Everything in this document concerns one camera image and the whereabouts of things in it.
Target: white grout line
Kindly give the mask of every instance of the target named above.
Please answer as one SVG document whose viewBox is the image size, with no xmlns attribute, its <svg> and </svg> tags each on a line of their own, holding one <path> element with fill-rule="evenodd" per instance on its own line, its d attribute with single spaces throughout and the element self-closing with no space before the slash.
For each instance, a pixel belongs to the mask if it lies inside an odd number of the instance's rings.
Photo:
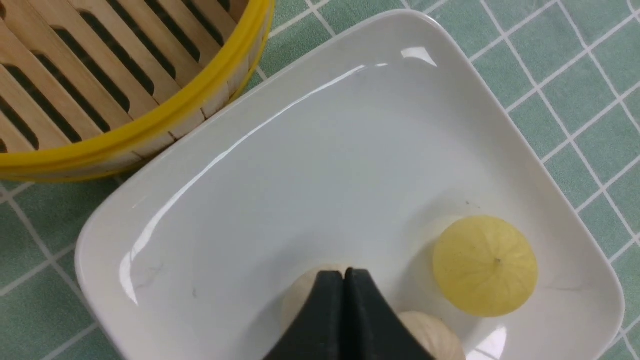
<svg viewBox="0 0 640 360">
<path fill-rule="evenodd" d="M 618 250 L 615 254 L 613 254 L 610 258 L 609 258 L 609 264 L 612 264 L 614 261 L 616 261 L 622 254 L 624 254 L 630 247 L 637 245 L 637 236 L 634 236 L 631 238 L 631 240 L 629 240 L 625 246 L 623 246 L 622 248 L 620 248 L 620 250 Z"/>
<path fill-rule="evenodd" d="M 482 6 L 484 7 L 484 10 L 489 15 L 489 18 L 491 18 L 491 20 L 492 20 L 493 24 L 495 25 L 495 27 L 498 29 L 498 32 L 500 33 L 500 35 L 503 35 L 504 34 L 504 30 L 502 30 L 502 27 L 500 26 L 500 24 L 498 23 L 497 19 L 493 15 L 493 12 L 491 11 L 491 9 L 489 9 L 489 6 L 486 4 L 485 0 L 479 0 L 479 1 L 482 4 Z M 534 89 L 536 89 L 536 93 L 540 96 L 542 101 L 545 103 L 545 106 L 547 107 L 549 112 L 551 112 L 551 115 L 553 116 L 553 118 L 556 120 L 556 122 L 558 123 L 558 125 L 562 129 L 564 135 L 567 137 L 567 139 L 569 139 L 569 143 L 571 144 L 571 146 L 575 150 L 576 154 L 578 154 L 578 157 L 583 162 L 584 166 L 587 168 L 587 171 L 591 174 L 591 177 L 594 179 L 594 181 L 598 185 L 598 188 L 602 190 L 602 193 L 604 194 L 605 198 L 609 202 L 609 205 L 611 206 L 613 211 L 616 213 L 616 215 L 620 218 L 620 221 L 624 225 L 625 229 L 629 232 L 631 237 L 633 239 L 635 239 L 635 235 L 636 234 L 633 232 L 633 230 L 629 226 L 627 220 L 622 215 L 622 212 L 620 211 L 620 209 L 618 209 L 617 205 L 611 199 L 611 196 L 609 196 L 609 193 L 607 193 L 607 190 L 604 190 L 602 182 L 600 181 L 600 178 L 598 177 L 598 175 L 595 173 L 595 171 L 593 170 L 593 168 L 591 167 L 591 165 L 587 161 L 587 158 L 584 156 L 584 154 L 582 153 L 580 148 L 578 148 L 578 145 L 576 145 L 575 141 L 573 139 L 571 139 L 571 134 L 567 131 L 566 127 L 564 126 L 564 124 L 562 122 L 562 120 L 560 120 L 560 117 L 558 116 L 556 111 L 553 109 L 553 107 L 549 103 L 549 100 L 547 99 L 545 94 L 542 92 L 541 87 L 539 86 L 539 84 L 537 84 L 537 82 L 534 80 L 533 76 L 531 75 L 531 72 L 529 71 L 529 69 L 525 65 L 524 61 L 522 60 L 522 57 L 520 56 L 520 54 L 518 54 L 518 51 L 515 49 L 515 47 L 513 46 L 513 44 L 511 43 L 511 41 L 510 41 L 510 39 L 508 37 L 505 37 L 504 41 L 507 44 L 507 46 L 509 47 L 509 49 L 511 50 L 511 52 L 513 53 L 513 56 L 515 56 L 516 60 L 520 64 L 520 66 L 521 66 L 522 70 L 524 71 L 525 75 L 527 76 L 527 78 L 531 82 L 531 85 L 534 87 Z"/>
<path fill-rule="evenodd" d="M 0 184 L 0 193 L 3 193 L 4 196 L 7 197 L 6 189 L 2 184 Z M 92 314 L 86 302 L 86 299 L 82 294 L 82 291 L 80 290 L 80 288 L 78 288 L 78 286 L 74 283 L 74 281 L 69 277 L 69 275 L 65 273 L 62 267 L 60 267 L 58 263 L 55 262 L 53 255 L 47 248 L 47 245 L 45 245 L 45 243 L 40 238 L 40 235 L 36 231 L 35 227 L 33 227 L 33 224 L 31 223 L 27 215 L 22 211 L 22 209 L 20 209 L 20 206 L 16 203 L 16 201 L 12 197 L 9 197 L 6 201 L 9 204 L 9 206 L 12 207 L 15 214 L 18 216 L 18 218 L 20 219 L 24 227 L 27 229 L 27 232 L 31 235 L 32 240 L 36 243 L 36 245 L 38 245 L 38 247 L 40 248 L 40 251 L 42 251 L 42 254 L 44 254 L 45 258 L 47 258 L 47 260 L 51 262 L 51 266 L 55 269 L 58 275 L 60 275 L 60 277 L 67 283 L 69 288 L 71 288 L 71 290 L 78 296 L 78 298 L 83 303 L 83 305 L 87 308 L 87 310 L 89 310 L 89 313 Z"/>
<path fill-rule="evenodd" d="M 583 50 L 581 53 L 576 55 L 573 59 L 569 60 L 568 63 L 564 64 L 560 69 L 557 69 L 553 74 L 549 75 L 549 77 L 547 79 L 544 79 L 543 81 L 541 81 L 540 84 L 538 84 L 538 86 L 535 86 L 532 90 L 530 90 L 528 93 L 526 93 L 523 97 L 519 98 L 516 102 L 514 102 L 508 108 L 506 108 L 506 111 L 509 113 L 513 109 L 517 108 L 519 105 L 521 105 L 523 102 L 525 102 L 528 98 L 533 96 L 533 94 L 535 94 L 538 91 L 538 88 L 545 87 L 547 84 L 549 84 L 555 78 L 557 78 L 560 74 L 562 74 L 564 71 L 569 69 L 573 64 L 577 63 L 580 59 L 582 59 L 582 57 L 587 55 L 589 51 L 595 49 L 598 45 L 600 45 L 603 42 L 605 42 L 608 38 L 610 38 L 618 30 L 620 30 L 624 25 L 627 25 L 631 20 L 635 19 L 635 16 L 638 15 L 638 14 L 640 14 L 640 9 L 638 9 L 632 15 L 628 16 L 625 20 L 623 20 L 618 25 L 614 26 L 611 30 L 609 30 L 601 38 L 599 38 L 598 40 L 594 41 L 593 44 L 591 44 L 586 50 Z"/>
<path fill-rule="evenodd" d="M 40 265 L 38 265 L 38 266 L 34 267 L 33 269 L 31 269 L 28 273 L 24 274 L 23 276 L 20 276 L 18 279 L 14 280 L 12 283 L 10 283 L 9 285 L 5 286 L 3 289 L 0 290 L 0 297 L 3 297 L 5 295 L 7 295 L 10 291 L 12 291 L 13 289 L 15 289 L 18 286 L 22 285 L 23 283 L 25 283 L 30 278 L 34 277 L 37 273 L 39 273 L 42 270 L 46 269 L 47 267 L 49 267 L 49 265 L 51 265 L 55 261 L 60 260 L 63 256 L 65 256 L 68 253 L 72 252 L 75 248 L 76 248 L 76 245 L 73 244 L 73 245 L 70 245 L 70 246 L 62 249 L 57 254 L 53 255 L 53 257 L 51 259 L 47 259 L 47 260 L 43 261 Z"/>
<path fill-rule="evenodd" d="M 23 192 L 24 190 L 27 190 L 28 188 L 31 187 L 31 185 L 33 185 L 33 183 L 22 183 L 22 184 L 18 185 L 18 187 L 16 187 L 15 189 L 13 189 L 11 191 L 5 190 L 7 192 L 7 194 L 6 194 L 6 196 L 0 195 L 0 204 L 5 202 L 5 200 L 8 200 L 10 197 L 15 197 L 16 195 L 18 195 L 19 193 Z"/>
<path fill-rule="evenodd" d="M 320 23 L 322 23 L 322 26 L 324 26 L 324 28 L 329 32 L 329 34 L 331 34 L 331 37 L 335 37 L 335 31 L 331 28 L 329 23 L 324 19 L 322 14 L 320 14 L 320 12 L 318 11 L 318 9 L 324 6 L 326 3 L 325 4 L 317 3 L 314 5 L 313 3 L 311 3 L 311 0 L 305 0 L 305 2 L 307 3 L 307 6 L 309 6 L 311 11 L 314 13 L 314 15 L 317 17 L 317 19 L 320 20 Z"/>
<path fill-rule="evenodd" d="M 578 29 L 578 26 L 575 24 L 575 22 L 573 21 L 573 19 L 571 18 L 571 15 L 569 14 L 569 12 L 566 10 L 566 8 L 564 7 L 564 4 L 562 3 L 561 0 L 558 0 L 558 6 L 560 7 L 560 9 L 562 10 L 562 12 L 564 13 L 564 16 L 566 17 L 567 21 L 569 22 L 569 24 L 571 25 L 571 27 L 573 28 L 576 36 L 578 37 L 578 40 L 580 41 L 580 44 L 582 45 L 582 47 L 584 48 L 585 51 L 587 51 L 587 53 L 589 54 L 589 57 L 591 58 L 591 61 L 593 61 L 593 63 L 596 65 L 596 67 L 598 68 L 598 71 L 600 71 L 600 75 L 602 75 L 602 77 L 604 78 L 605 82 L 607 83 L 607 85 L 609 86 L 609 88 L 611 89 L 611 92 L 613 92 L 613 94 L 616 96 L 616 100 L 620 103 L 620 105 L 622 105 L 622 108 L 625 110 L 625 113 L 627 114 L 627 117 L 629 119 L 629 121 L 631 121 L 631 123 L 634 125 L 634 127 L 636 128 L 636 130 L 638 131 L 638 133 L 640 133 L 640 126 L 638 126 L 638 124 L 634 121 L 633 116 L 631 115 L 631 112 L 629 112 L 629 110 L 627 109 L 627 105 L 624 103 L 624 101 L 622 101 L 622 98 L 620 97 L 620 94 L 616 91 L 616 89 L 613 86 L 613 83 L 611 82 L 611 80 L 609 79 L 609 77 L 607 76 L 607 74 L 604 72 L 604 69 L 602 68 L 602 66 L 600 66 L 600 63 L 598 62 L 598 60 L 595 58 L 595 56 L 593 56 L 593 53 L 591 52 L 591 49 L 589 48 L 589 46 L 587 45 L 587 43 L 584 41 L 582 34 L 580 34 L 580 30 Z M 576 151 L 579 152 L 578 155 L 583 158 L 584 155 L 582 154 L 582 152 L 578 149 L 577 145 L 575 144 L 575 142 L 573 140 L 570 140 L 572 142 L 572 146 L 575 147 Z M 600 182 L 599 178 L 596 176 L 595 172 L 593 171 L 593 169 L 590 169 L 590 165 L 587 161 L 586 158 L 583 159 L 584 164 L 587 166 L 587 169 L 589 170 L 589 172 L 591 172 L 592 176 L 594 177 L 594 179 L 596 180 L 596 183 L 598 184 L 598 186 L 600 187 L 602 193 L 604 194 L 605 198 L 607 199 L 607 201 L 609 202 L 609 205 L 611 205 L 611 208 L 613 209 L 613 211 L 617 214 L 618 217 L 620 217 L 620 220 L 622 221 L 622 224 L 625 226 L 625 228 L 627 229 L 627 231 L 629 232 L 629 234 L 631 235 L 631 237 L 635 237 L 636 233 L 631 229 L 631 227 L 629 226 L 627 219 L 625 219 L 624 215 L 622 214 L 622 212 L 620 211 L 620 209 L 618 208 L 618 206 L 616 205 L 616 203 L 613 201 L 613 199 L 611 198 L 611 196 L 609 195 L 609 193 L 607 192 L 606 188 L 603 187 L 602 183 Z"/>
<path fill-rule="evenodd" d="M 431 5 L 430 7 L 427 8 L 427 10 L 424 10 L 425 14 L 429 14 L 431 12 L 433 12 L 434 10 L 436 10 L 437 8 L 441 7 L 442 5 L 446 4 L 449 0 L 438 0 L 437 3 Z"/>
<path fill-rule="evenodd" d="M 638 357 L 638 355 L 636 354 L 636 351 L 634 350 L 633 346 L 631 346 L 631 343 L 629 342 L 627 335 L 622 334 L 622 338 L 625 340 L 625 344 L 627 344 L 627 349 L 631 353 L 631 356 L 633 356 L 634 360 L 640 360 L 640 357 Z"/>
<path fill-rule="evenodd" d="M 589 120 L 584 124 L 580 129 L 576 130 L 567 140 L 563 141 L 560 145 L 558 145 L 555 149 L 551 150 L 544 158 L 542 158 L 542 162 L 546 163 L 553 155 L 557 154 L 560 150 L 562 150 L 567 144 L 569 144 L 570 140 L 576 139 L 580 134 L 585 132 L 590 126 L 592 126 L 595 122 L 600 120 L 604 115 L 606 115 L 611 109 L 616 107 L 621 101 L 625 100 L 632 92 L 636 91 L 640 88 L 640 81 L 635 84 L 632 88 L 627 90 L 624 94 L 620 96 L 620 98 L 614 100 L 610 103 L 606 108 L 604 108 L 598 115 L 594 116 L 593 119 Z"/>
<path fill-rule="evenodd" d="M 49 355 L 43 357 L 41 360 L 53 360 L 53 359 L 55 359 L 58 355 L 62 354 L 66 349 L 74 346 L 78 341 L 82 340 L 83 337 L 91 334 L 96 329 L 98 329 L 98 324 L 94 322 L 89 327 L 87 327 L 85 330 L 82 330 L 77 335 L 75 335 L 73 338 L 69 339 L 69 341 L 67 341 L 66 343 L 60 345 L 60 347 L 58 347 L 56 350 L 53 350 Z"/>
<path fill-rule="evenodd" d="M 627 0 L 627 6 L 629 7 L 629 11 L 634 12 L 636 9 L 634 9 L 633 5 L 631 5 L 631 0 Z M 636 18 L 638 19 L 638 22 L 640 22 L 640 14 L 636 14 Z"/>
<path fill-rule="evenodd" d="M 264 73 L 264 71 L 262 71 L 262 69 L 259 66 L 255 67 L 255 73 L 258 74 L 258 76 L 260 76 L 260 78 L 263 81 L 267 81 L 268 79 L 267 75 Z"/>
<path fill-rule="evenodd" d="M 604 78 L 604 81 L 609 86 L 609 89 L 611 89 L 611 92 L 616 96 L 616 100 L 620 103 L 620 105 L 622 105 L 622 108 L 625 110 L 625 113 L 627 114 L 627 117 L 629 118 L 629 121 L 631 121 L 631 123 L 634 125 L 634 127 L 640 133 L 640 126 L 635 122 L 633 115 L 631 115 L 631 112 L 627 108 L 627 105 L 625 104 L 624 101 L 621 100 L 620 94 L 618 93 L 616 88 L 613 86 L 613 82 L 611 81 L 611 79 L 609 79 L 608 75 L 605 73 L 604 69 L 602 68 L 600 62 L 598 61 L 598 59 L 596 59 L 596 57 L 595 57 L 595 55 L 593 55 L 593 52 L 591 51 L 591 49 L 589 48 L 587 43 L 584 41 L 584 38 L 582 37 L 582 34 L 580 34 L 580 29 L 578 29 L 578 26 L 575 24 L 575 22 L 571 18 L 571 15 L 569 14 L 569 11 L 567 11 L 567 9 L 564 7 L 564 4 L 562 3 L 562 0 L 558 0 L 558 5 L 560 6 L 560 9 L 564 13 L 564 16 L 566 17 L 566 19 L 569 21 L 569 24 L 573 28 L 575 34 L 578 36 L 578 40 L 580 40 L 580 44 L 587 51 L 587 53 L 589 54 L 589 57 L 591 58 L 593 63 L 596 65 L 596 68 L 598 68 L 598 71 L 600 71 L 600 75 L 602 75 L 602 77 Z"/>
<path fill-rule="evenodd" d="M 622 329 L 622 334 L 627 334 L 631 329 L 633 329 L 640 322 L 640 316 L 637 319 L 632 321 L 626 329 Z"/>
<path fill-rule="evenodd" d="M 613 183 L 615 183 L 619 178 L 621 178 L 624 174 L 626 174 L 631 168 L 636 166 L 640 162 L 640 156 L 636 157 L 633 161 L 627 164 L 620 172 L 618 172 L 614 177 L 612 177 L 609 181 L 602 185 L 602 187 L 595 192 L 592 196 L 590 196 L 585 202 L 583 202 L 580 206 L 575 208 L 576 212 L 581 212 L 584 208 L 589 206 L 598 196 L 602 194 L 603 191 L 608 189 Z"/>
<path fill-rule="evenodd" d="M 493 42 L 491 42 L 489 45 L 487 45 L 484 49 L 478 51 L 476 54 L 473 54 L 469 58 L 469 60 L 471 62 L 476 61 L 480 56 L 484 55 L 489 50 L 493 49 L 496 45 L 501 43 L 505 38 L 510 37 L 511 34 L 513 34 L 514 32 L 518 31 L 520 28 L 522 28 L 523 26 L 528 24 L 530 21 L 535 19 L 538 15 L 540 15 L 546 9 L 550 8 L 551 6 L 553 6 L 556 3 L 557 3 L 557 0 L 550 1 L 547 4 L 545 4 L 544 6 L 542 6 L 540 9 L 537 9 L 535 12 L 532 12 L 529 16 L 526 17 L 526 19 L 524 19 L 523 21 L 521 21 L 518 24 L 516 24 L 515 26 L 513 26 L 511 29 L 509 29 L 509 31 L 505 32 L 504 35 L 500 35 L 497 39 L 495 39 Z"/>
<path fill-rule="evenodd" d="M 285 22 L 284 24 L 280 25 L 279 27 L 271 30 L 269 32 L 269 38 L 272 38 L 272 37 L 276 36 L 277 34 L 285 31 L 288 28 L 290 28 L 293 24 L 295 24 L 298 21 L 304 19 L 310 13 L 311 13 L 311 9 L 306 9 L 305 11 L 303 11 L 303 12 L 299 13 L 298 15 L 296 15 L 293 19 L 291 19 L 291 20 Z"/>
</svg>

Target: steamer basket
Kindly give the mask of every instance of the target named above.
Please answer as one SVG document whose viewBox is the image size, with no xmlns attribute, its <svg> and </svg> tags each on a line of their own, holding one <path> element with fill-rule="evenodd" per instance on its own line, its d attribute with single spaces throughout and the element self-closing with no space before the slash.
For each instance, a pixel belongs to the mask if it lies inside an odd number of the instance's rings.
<svg viewBox="0 0 640 360">
<path fill-rule="evenodd" d="M 140 166 L 235 99 L 275 0 L 0 0 L 0 179 Z"/>
</svg>

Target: white square plate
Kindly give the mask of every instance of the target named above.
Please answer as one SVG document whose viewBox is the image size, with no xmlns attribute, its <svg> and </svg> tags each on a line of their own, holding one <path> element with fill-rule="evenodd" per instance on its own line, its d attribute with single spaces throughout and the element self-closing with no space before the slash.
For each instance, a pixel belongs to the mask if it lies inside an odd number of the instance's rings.
<svg viewBox="0 0 640 360">
<path fill-rule="evenodd" d="M 467 316 L 426 245 L 485 213 L 527 235 L 540 277 L 518 311 Z M 471 360 L 595 359 L 620 284 L 453 42 L 395 11 L 341 34 L 217 114 L 124 184 L 77 247 L 79 281 L 128 360 L 259 360 L 306 269 L 371 271 L 397 310 L 442 317 Z"/>
</svg>

